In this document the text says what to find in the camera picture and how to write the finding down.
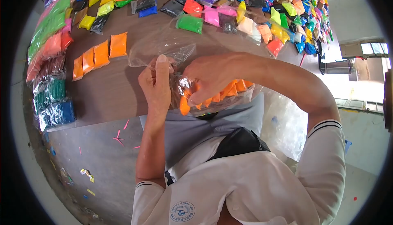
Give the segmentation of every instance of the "light pink packet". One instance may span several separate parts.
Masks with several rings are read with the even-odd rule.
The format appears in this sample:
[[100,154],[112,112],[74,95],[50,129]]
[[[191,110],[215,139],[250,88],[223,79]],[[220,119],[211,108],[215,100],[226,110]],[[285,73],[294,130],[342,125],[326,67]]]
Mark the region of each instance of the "light pink packet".
[[221,14],[225,14],[225,15],[229,15],[229,16],[237,16],[236,10],[234,10],[232,7],[230,6],[219,6],[216,8],[218,13]]

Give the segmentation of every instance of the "white wall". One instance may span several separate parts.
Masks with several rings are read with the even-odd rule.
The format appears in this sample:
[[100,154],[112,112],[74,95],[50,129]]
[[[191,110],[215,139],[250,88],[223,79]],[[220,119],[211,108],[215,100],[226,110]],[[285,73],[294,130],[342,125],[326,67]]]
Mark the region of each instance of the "white wall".
[[340,43],[383,38],[366,0],[328,0],[330,22]]
[[352,142],[346,164],[376,176],[385,162],[390,134],[383,115],[339,110],[345,138]]

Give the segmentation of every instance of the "person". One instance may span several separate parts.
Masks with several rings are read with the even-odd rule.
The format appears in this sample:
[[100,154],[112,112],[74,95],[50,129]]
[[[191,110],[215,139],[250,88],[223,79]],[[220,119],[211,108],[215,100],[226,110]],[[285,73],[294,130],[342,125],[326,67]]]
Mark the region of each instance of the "person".
[[293,173],[259,139],[263,94],[203,120],[168,111],[171,59],[158,56],[139,76],[148,103],[136,161],[131,224],[329,224],[344,190],[345,138],[336,102],[312,73],[248,53],[205,56],[184,77],[199,84],[198,105],[234,79],[279,92],[308,114]]

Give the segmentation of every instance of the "orange packet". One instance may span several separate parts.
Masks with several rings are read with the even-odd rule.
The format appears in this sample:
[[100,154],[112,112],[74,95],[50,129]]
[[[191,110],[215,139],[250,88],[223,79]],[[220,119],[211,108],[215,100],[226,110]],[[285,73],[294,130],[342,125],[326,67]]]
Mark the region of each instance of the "orange packet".
[[82,79],[83,77],[83,55],[79,56],[74,60],[74,69],[73,69],[73,74],[72,74],[72,80],[77,81]]
[[83,53],[83,75],[86,75],[94,68],[94,47]]
[[103,67],[104,65],[109,64],[108,59],[108,40],[104,41],[103,43],[94,46],[94,68],[98,69]]
[[126,56],[127,47],[127,32],[119,35],[111,35],[111,54],[109,58],[115,58],[120,56]]

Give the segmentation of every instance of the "finger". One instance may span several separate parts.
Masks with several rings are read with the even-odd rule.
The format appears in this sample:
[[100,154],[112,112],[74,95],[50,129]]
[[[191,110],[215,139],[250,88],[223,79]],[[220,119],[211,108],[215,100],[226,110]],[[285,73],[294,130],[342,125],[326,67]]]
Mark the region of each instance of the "finger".
[[156,84],[169,85],[170,63],[165,55],[160,55],[156,62]]

